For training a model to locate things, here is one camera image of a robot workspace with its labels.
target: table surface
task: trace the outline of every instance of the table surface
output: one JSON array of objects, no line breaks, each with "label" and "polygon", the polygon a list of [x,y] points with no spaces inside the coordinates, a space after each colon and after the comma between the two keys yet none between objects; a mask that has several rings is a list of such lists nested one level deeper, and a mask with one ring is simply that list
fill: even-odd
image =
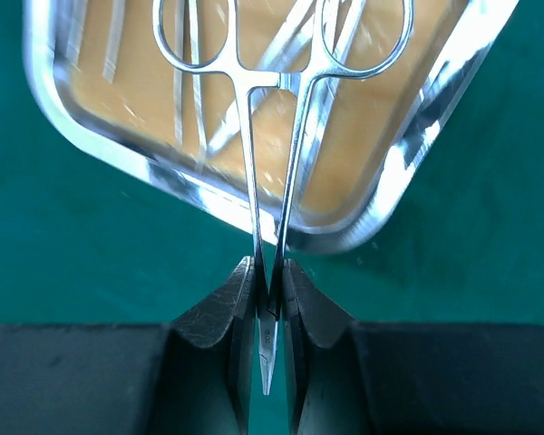
[{"label": "table surface", "polygon": [[[71,146],[24,77],[22,2],[0,2],[0,323],[169,321],[250,236]],[[299,256],[351,314],[544,324],[544,0],[522,1],[385,228]],[[252,433],[287,427],[255,366]]]}]

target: green surface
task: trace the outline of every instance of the green surface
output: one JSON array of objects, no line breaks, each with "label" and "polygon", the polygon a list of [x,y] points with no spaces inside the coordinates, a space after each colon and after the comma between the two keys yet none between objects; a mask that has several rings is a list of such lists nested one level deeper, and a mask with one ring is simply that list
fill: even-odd
[{"label": "green surface", "polygon": [[[24,77],[21,3],[0,1],[0,322],[170,320],[250,236],[51,127]],[[384,230],[300,260],[365,319],[544,324],[544,0],[521,1]],[[252,433],[287,426],[279,361],[269,398],[255,371]]]}]

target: stainless steel tray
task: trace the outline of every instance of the stainless steel tray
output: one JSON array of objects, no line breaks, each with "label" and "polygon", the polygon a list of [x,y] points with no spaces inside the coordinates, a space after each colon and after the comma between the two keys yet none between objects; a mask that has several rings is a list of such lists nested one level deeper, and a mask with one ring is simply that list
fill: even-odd
[{"label": "stainless steel tray", "polygon": [[[338,213],[293,213],[288,246],[313,253],[356,247],[378,231],[403,195],[414,172],[477,72],[518,0],[461,0],[465,8],[429,64],[423,83],[398,122],[380,168],[355,190]],[[218,173],[194,170],[192,162],[170,159],[157,147],[125,130],[94,119],[68,89],[65,11],[70,0],[25,0],[24,65],[34,97],[62,135],[79,149],[246,232],[251,230],[248,199],[238,183]],[[277,242],[279,206],[265,202],[263,238]]]}]

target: metal instrument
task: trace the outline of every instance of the metal instrument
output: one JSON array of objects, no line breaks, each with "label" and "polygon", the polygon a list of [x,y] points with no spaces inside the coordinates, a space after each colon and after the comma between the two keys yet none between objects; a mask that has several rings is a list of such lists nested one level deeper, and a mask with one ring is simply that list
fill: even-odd
[{"label": "metal instrument", "polygon": [[[352,0],[351,8],[359,7],[364,0]],[[257,317],[259,326],[259,354],[262,372],[262,384],[265,394],[269,393],[274,372],[277,351],[277,324],[281,311],[282,275],[285,262],[287,229],[292,208],[296,181],[296,165],[306,133],[308,116],[314,90],[318,81],[329,79],[368,79],[383,73],[391,67],[403,53],[413,28],[413,0],[403,0],[403,27],[391,53],[379,64],[363,70],[344,66],[335,58],[326,46],[323,19],[325,1],[317,1],[314,9],[314,21],[311,39],[311,55],[307,67],[301,72],[273,72],[249,70],[239,59],[238,51],[238,0],[228,0],[228,35],[221,51],[206,63],[186,63],[179,57],[167,41],[163,26],[164,0],[154,0],[152,7],[153,34],[161,53],[176,69],[192,74],[226,74],[233,83],[244,164],[248,182],[249,207],[252,219],[254,245],[255,279],[258,284]],[[267,286],[262,237],[260,235],[259,204],[257,198],[257,180],[253,152],[251,95],[254,91],[277,88],[291,91],[296,96],[296,115],[290,143],[287,168],[287,181],[280,219],[277,226],[277,248],[272,276]]]}]

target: shiny metal edge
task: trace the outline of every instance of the shiny metal edge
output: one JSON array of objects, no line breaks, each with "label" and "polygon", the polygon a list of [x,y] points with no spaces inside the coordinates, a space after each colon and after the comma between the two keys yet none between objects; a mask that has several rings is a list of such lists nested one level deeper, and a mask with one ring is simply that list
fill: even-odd
[{"label": "shiny metal edge", "polygon": [[[291,249],[329,254],[357,247],[385,224],[519,0],[470,0],[418,92],[381,169],[347,219],[323,227],[291,226]],[[55,83],[55,17],[60,0],[25,0],[24,68],[44,115],[80,150],[243,231],[251,231],[245,196],[234,195],[84,128],[65,109]],[[277,242],[273,209],[261,210],[262,237]]]}]

